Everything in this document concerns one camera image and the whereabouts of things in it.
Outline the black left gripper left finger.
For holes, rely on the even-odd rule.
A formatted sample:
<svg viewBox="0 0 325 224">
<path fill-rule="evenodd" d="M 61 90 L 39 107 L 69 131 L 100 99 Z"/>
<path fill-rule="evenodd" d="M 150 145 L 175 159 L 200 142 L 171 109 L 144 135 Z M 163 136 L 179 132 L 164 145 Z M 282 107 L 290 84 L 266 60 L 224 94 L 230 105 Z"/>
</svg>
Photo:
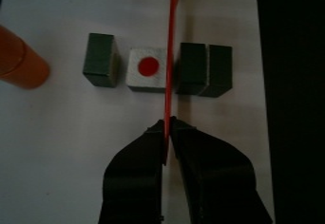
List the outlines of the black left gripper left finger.
<svg viewBox="0 0 325 224">
<path fill-rule="evenodd" d="M 103 177 L 97 224 L 162 224 L 163 120 L 116 153 Z"/>
</svg>

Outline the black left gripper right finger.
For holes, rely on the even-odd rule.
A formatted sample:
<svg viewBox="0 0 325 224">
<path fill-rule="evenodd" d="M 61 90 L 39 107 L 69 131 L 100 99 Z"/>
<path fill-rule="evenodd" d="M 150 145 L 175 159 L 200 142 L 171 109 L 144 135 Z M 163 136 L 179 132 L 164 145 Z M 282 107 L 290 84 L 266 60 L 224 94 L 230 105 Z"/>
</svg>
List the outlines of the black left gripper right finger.
<svg viewBox="0 0 325 224">
<path fill-rule="evenodd" d="M 186 188 L 190 224 L 271 224 L 250 159 L 228 142 L 175 117 L 170 136 Z"/>
</svg>

